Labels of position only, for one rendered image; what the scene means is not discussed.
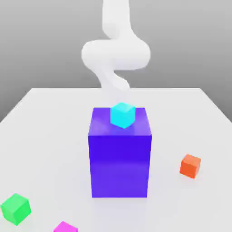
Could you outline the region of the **small cyan cube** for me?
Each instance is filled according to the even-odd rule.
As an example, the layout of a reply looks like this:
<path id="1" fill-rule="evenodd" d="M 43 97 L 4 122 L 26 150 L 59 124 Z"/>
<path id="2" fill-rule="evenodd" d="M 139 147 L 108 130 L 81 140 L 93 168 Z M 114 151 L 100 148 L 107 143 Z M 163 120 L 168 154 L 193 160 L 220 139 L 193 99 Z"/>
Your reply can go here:
<path id="1" fill-rule="evenodd" d="M 127 128 L 135 122 L 135 106 L 118 103 L 110 108 L 110 123 L 120 128 Z"/>

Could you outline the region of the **small orange cube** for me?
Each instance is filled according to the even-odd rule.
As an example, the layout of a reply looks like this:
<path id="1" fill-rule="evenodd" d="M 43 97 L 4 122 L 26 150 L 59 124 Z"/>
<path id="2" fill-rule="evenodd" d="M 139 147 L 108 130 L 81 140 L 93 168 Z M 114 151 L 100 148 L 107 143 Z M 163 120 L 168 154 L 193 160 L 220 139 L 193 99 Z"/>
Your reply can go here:
<path id="1" fill-rule="evenodd" d="M 180 173 L 190 177 L 195 178 L 201 164 L 201 159 L 189 154 L 186 154 L 181 161 Z"/>

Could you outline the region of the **small magenta cube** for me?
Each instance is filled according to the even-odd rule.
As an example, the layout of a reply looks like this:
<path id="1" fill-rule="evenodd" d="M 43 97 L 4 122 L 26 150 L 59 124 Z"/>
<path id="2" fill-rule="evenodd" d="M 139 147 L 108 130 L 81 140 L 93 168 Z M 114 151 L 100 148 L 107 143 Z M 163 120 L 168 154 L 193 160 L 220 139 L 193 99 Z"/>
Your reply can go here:
<path id="1" fill-rule="evenodd" d="M 53 232 L 78 232 L 78 229 L 67 222 L 62 221 L 55 227 Z"/>

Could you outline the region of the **small green cube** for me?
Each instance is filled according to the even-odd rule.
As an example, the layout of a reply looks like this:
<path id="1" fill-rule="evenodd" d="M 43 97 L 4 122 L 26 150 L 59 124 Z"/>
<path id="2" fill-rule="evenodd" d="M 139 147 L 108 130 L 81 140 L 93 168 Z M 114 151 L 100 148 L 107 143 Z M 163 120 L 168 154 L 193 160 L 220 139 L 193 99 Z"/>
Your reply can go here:
<path id="1" fill-rule="evenodd" d="M 17 193 L 14 193 L 3 202 L 0 208 L 3 217 L 16 226 L 31 214 L 29 200 Z"/>

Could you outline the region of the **large purple box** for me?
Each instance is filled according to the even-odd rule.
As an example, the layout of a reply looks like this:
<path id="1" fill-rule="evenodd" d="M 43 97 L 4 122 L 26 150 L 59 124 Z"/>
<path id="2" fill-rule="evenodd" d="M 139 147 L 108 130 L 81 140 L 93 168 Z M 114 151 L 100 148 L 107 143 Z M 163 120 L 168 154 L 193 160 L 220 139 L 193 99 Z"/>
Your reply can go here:
<path id="1" fill-rule="evenodd" d="M 94 198 L 145 198 L 148 192 L 152 133 L 144 108 L 123 129 L 110 123 L 110 109 L 95 107 L 88 133 Z"/>

